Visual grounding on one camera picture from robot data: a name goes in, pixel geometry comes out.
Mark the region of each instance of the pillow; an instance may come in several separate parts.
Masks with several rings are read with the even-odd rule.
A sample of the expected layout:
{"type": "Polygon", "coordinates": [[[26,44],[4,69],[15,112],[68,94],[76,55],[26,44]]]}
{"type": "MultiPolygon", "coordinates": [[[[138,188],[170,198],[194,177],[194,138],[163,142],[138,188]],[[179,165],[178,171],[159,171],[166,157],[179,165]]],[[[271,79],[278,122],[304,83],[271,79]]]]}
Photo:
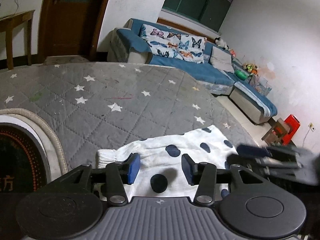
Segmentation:
{"type": "Polygon", "coordinates": [[[177,36],[170,35],[169,32],[161,31],[151,25],[143,24],[140,37],[149,44],[153,55],[182,60],[177,51],[179,43],[177,36]]]}
{"type": "Polygon", "coordinates": [[[203,63],[205,41],[205,37],[181,34],[178,51],[185,61],[203,63]]]}
{"type": "Polygon", "coordinates": [[[231,55],[215,46],[212,47],[209,62],[219,70],[224,70],[231,73],[235,72],[231,64],[231,55]]]}

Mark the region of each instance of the window sill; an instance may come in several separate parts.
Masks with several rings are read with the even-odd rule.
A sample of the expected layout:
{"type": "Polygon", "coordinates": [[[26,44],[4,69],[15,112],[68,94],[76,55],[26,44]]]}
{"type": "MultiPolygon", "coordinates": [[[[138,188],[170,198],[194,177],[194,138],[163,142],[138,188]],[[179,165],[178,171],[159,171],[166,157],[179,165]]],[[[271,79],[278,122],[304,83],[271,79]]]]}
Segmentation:
{"type": "Polygon", "coordinates": [[[207,26],[205,26],[205,25],[203,25],[203,24],[201,24],[201,23],[199,23],[199,22],[196,22],[196,21],[194,21],[194,20],[192,20],[192,19],[190,19],[190,18],[188,18],[188,17],[185,17],[185,16],[183,16],[183,15],[180,15],[180,14],[178,14],[178,13],[175,13],[175,12],[173,12],[173,11],[170,11],[170,10],[167,10],[167,9],[164,9],[164,8],[162,8],[161,11],[163,11],[163,12],[165,12],[165,13],[172,14],[172,15],[174,15],[174,16],[176,16],[176,17],[179,17],[179,18],[181,18],[181,19],[187,20],[187,21],[189,21],[189,22],[192,22],[193,24],[196,24],[196,25],[198,25],[198,26],[201,27],[201,28],[204,28],[204,29],[206,29],[206,30],[208,30],[208,31],[210,31],[210,32],[215,33],[215,34],[218,35],[218,36],[221,36],[221,34],[220,34],[220,33],[217,33],[215,30],[210,29],[209,27],[207,27],[207,26]]]}

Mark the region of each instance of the tile floor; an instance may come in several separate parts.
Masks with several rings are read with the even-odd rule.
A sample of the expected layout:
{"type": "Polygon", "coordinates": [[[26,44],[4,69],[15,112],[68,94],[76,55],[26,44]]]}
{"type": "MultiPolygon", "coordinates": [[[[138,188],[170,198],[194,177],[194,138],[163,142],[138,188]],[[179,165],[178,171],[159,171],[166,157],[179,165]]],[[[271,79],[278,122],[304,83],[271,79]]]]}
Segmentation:
{"type": "Polygon", "coordinates": [[[234,118],[242,125],[242,127],[251,135],[252,139],[257,143],[258,146],[267,145],[264,141],[261,140],[261,138],[271,128],[270,124],[253,124],[227,96],[218,96],[217,100],[234,116],[234,118]]]}
{"type": "Polygon", "coordinates": [[[47,57],[43,63],[43,66],[67,64],[67,63],[84,63],[84,62],[90,62],[90,61],[79,55],[53,56],[53,57],[47,57]]]}

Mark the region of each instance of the gray play mat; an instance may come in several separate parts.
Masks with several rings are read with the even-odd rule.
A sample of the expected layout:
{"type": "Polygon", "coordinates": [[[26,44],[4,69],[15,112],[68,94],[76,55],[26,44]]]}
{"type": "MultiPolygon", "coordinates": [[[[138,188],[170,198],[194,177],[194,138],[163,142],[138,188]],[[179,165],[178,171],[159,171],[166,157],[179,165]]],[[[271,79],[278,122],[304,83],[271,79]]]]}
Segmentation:
{"type": "Polygon", "coordinates": [[[0,109],[25,108],[57,134],[68,169],[99,149],[215,125],[237,146],[254,145],[238,121],[194,78],[127,63],[31,66],[0,73],[0,109]]]}

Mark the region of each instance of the white polka dot cloth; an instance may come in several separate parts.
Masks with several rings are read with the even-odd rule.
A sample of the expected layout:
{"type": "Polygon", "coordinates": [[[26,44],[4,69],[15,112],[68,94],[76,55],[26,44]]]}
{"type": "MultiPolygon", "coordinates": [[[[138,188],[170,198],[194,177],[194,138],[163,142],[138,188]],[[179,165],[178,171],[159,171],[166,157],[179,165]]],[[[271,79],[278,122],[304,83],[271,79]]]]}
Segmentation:
{"type": "MultiPolygon", "coordinates": [[[[183,135],[167,135],[129,143],[118,150],[99,150],[96,167],[124,161],[130,153],[139,153],[140,170],[134,184],[124,185],[130,201],[133,196],[180,197],[189,196],[193,201],[197,186],[190,186],[181,168],[181,156],[188,154],[195,163],[213,163],[225,168],[229,154],[236,149],[214,125],[196,129],[183,135]]],[[[227,185],[217,185],[215,200],[227,185]]]]}

